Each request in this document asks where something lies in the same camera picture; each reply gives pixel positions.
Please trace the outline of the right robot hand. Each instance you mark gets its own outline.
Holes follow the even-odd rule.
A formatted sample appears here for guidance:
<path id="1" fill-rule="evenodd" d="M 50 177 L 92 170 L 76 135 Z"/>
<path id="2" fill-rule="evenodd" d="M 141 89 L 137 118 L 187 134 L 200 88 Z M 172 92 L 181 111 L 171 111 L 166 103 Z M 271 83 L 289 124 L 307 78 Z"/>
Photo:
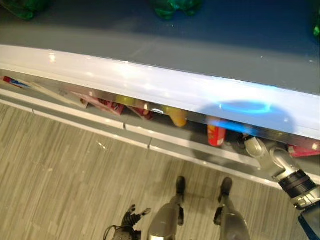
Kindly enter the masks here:
<path id="1" fill-rule="evenodd" d="M 244 150 L 246 148 L 244 144 L 244 138 L 245 135 L 243 133 L 229 129 L 226 131 L 225 140 L 230 146 L 235 149 Z"/>

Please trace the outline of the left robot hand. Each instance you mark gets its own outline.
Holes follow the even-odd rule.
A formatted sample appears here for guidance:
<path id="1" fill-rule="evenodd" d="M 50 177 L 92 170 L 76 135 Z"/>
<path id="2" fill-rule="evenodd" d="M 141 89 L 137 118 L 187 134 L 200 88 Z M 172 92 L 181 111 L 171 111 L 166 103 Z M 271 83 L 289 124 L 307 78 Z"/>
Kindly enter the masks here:
<path id="1" fill-rule="evenodd" d="M 133 204 L 129 207 L 127 212 L 124 214 L 121 225 L 124 227 L 134 227 L 144 216 L 148 215 L 151 212 L 151 208 L 146 208 L 141 213 L 135 214 L 136 205 Z"/>

